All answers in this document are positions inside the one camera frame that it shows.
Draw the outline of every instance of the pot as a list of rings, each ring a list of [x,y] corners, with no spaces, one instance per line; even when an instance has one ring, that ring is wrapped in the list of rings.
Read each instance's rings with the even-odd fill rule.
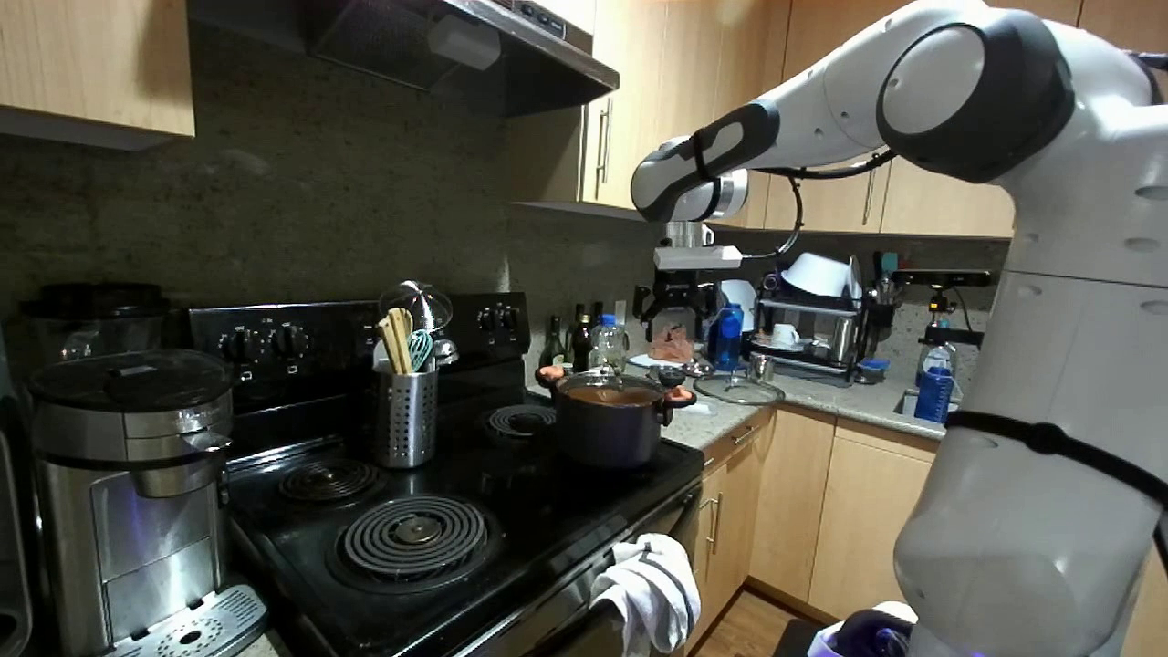
[[[695,405],[695,394],[633,375],[549,375],[555,398],[555,447],[583,468],[627,469],[653,459],[673,409]]]

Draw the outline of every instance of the blue bottle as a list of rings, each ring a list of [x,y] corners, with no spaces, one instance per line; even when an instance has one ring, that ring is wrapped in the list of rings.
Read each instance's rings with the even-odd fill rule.
[[[952,368],[924,368],[917,375],[917,386],[919,386],[919,398],[914,416],[947,423],[950,400],[952,400]]]
[[[736,368],[741,319],[745,319],[741,305],[731,304],[731,305],[722,310],[720,324],[714,324],[714,356],[711,356],[711,362],[714,362],[720,372],[734,372],[734,368]]]

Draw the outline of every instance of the stove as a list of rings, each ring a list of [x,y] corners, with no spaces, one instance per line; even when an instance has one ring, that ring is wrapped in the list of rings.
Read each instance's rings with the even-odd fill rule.
[[[436,459],[371,459],[375,304],[200,305],[194,344],[234,362],[229,553],[308,654],[525,654],[590,605],[618,538],[679,534],[702,453],[639,469],[552,445],[525,394],[522,296],[454,296],[460,364],[438,375]]]

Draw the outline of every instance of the utensil holder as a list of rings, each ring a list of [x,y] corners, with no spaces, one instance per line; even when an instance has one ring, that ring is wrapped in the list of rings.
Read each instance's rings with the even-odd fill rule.
[[[381,372],[371,456],[385,468],[422,468],[436,456],[438,372]]]

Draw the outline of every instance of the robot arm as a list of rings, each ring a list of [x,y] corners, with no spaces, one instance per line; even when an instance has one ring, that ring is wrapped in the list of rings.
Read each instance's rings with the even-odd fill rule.
[[[919,0],[653,148],[633,200],[649,221],[697,221],[741,200],[731,176],[872,148],[1015,195],[1017,235],[963,409],[1054,425],[1042,453],[950,425],[894,553],[919,611],[909,654],[1113,657],[1166,499],[1060,441],[1168,478],[1168,105],[1090,32]]]

